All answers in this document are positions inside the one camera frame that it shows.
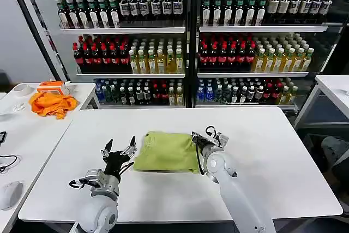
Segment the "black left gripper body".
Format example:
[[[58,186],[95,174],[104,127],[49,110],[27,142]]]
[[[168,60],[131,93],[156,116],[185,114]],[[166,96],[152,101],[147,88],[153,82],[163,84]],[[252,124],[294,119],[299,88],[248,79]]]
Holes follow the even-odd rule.
[[[111,176],[119,176],[122,165],[129,162],[130,157],[126,154],[122,154],[122,151],[110,152],[107,157],[103,157],[103,161],[106,163],[104,174]]]

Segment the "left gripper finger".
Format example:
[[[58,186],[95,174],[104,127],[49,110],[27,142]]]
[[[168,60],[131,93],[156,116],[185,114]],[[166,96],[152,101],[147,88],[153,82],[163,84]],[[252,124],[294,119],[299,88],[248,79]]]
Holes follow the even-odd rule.
[[[130,145],[121,153],[123,156],[127,156],[129,159],[135,155],[137,151],[135,135],[132,137],[130,141]]]
[[[105,148],[103,150],[101,150],[101,154],[103,156],[103,158],[107,158],[109,156],[110,150],[112,148],[112,143],[113,143],[113,139],[111,139],[105,146]]]

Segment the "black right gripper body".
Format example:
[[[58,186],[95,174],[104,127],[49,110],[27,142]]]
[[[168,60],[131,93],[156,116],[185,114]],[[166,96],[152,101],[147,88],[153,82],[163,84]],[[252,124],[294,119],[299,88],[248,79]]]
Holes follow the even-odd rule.
[[[199,149],[204,149],[205,147],[212,147],[212,142],[200,134],[198,134],[197,140],[193,141],[193,143],[195,143]]]

